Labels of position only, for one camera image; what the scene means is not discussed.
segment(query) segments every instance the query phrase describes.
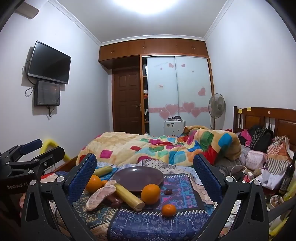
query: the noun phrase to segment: wine bottle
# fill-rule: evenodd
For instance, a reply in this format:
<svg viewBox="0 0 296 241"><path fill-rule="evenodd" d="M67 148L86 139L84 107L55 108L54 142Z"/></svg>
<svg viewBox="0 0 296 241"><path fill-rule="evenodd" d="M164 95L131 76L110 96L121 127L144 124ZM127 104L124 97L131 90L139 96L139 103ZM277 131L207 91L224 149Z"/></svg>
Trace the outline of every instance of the wine bottle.
<svg viewBox="0 0 296 241"><path fill-rule="evenodd" d="M283 196L287 192L287 189L290 185L290 182L292 180L292 177L293 177L293 174L295 171L295 159L296 159L296 152L294 153L291 164L288 165L288 167L287 167L283 181L281 183L281 187L279 188L278 194L280 196Z"/></svg>

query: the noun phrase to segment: small orange fruit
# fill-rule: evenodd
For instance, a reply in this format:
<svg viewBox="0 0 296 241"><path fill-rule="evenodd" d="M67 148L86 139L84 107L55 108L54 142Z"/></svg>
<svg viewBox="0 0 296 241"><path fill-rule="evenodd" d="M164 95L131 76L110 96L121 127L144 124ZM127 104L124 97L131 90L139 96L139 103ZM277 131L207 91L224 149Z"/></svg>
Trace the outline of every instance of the small orange fruit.
<svg viewBox="0 0 296 241"><path fill-rule="evenodd" d="M90 193L94 193L96 190L100 189L101 187L102 187L101 179L96 175L92 175L85 189Z"/></svg>
<svg viewBox="0 0 296 241"><path fill-rule="evenodd" d="M104 187L107 182L108 182L107 180L103 180L102 181L102 186Z"/></svg>
<svg viewBox="0 0 296 241"><path fill-rule="evenodd" d="M161 213L163 214L163 216L165 217L171 217L174 216L176 214L176 206L173 204L166 204L163 206L163 208L161 209Z"/></svg>
<svg viewBox="0 0 296 241"><path fill-rule="evenodd" d="M148 205L155 204L160 197L160 188L155 184L148 184L141 193L141 200Z"/></svg>

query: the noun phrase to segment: frosted glass door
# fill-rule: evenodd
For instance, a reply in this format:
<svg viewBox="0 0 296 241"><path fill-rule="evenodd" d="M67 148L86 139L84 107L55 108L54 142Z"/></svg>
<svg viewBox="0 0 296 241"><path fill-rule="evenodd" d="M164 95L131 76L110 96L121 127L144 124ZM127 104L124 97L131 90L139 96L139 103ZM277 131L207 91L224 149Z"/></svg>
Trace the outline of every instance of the frosted glass door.
<svg viewBox="0 0 296 241"><path fill-rule="evenodd" d="M208 104L211 94L206 58L175 57L180 116L187 126L210 127Z"/></svg>
<svg viewBox="0 0 296 241"><path fill-rule="evenodd" d="M159 137L164 134L164 120L178 114L175 58L149 57L147 68L149 132Z"/></svg>

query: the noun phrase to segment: pink clothing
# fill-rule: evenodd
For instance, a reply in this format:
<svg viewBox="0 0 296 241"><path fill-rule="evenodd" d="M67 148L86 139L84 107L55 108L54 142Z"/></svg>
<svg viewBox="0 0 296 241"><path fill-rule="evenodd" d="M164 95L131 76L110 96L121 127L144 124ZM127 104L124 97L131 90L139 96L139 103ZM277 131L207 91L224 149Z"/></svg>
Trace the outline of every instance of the pink clothing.
<svg viewBox="0 0 296 241"><path fill-rule="evenodd" d="M247 129L244 129L241 133L241 136L246 139L246 143L244 144L245 147L249 147L252 141L252 137L248 133Z"/></svg>

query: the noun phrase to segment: purple plate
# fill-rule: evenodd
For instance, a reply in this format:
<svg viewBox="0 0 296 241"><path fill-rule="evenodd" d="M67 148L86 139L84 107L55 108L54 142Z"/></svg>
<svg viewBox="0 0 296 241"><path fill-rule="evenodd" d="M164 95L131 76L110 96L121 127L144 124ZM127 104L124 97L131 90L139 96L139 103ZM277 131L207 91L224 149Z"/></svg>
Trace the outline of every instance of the purple plate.
<svg viewBox="0 0 296 241"><path fill-rule="evenodd" d="M112 179L130 192L141 192L148 184L160 185L163 173L153 167L128 167L116 172Z"/></svg>

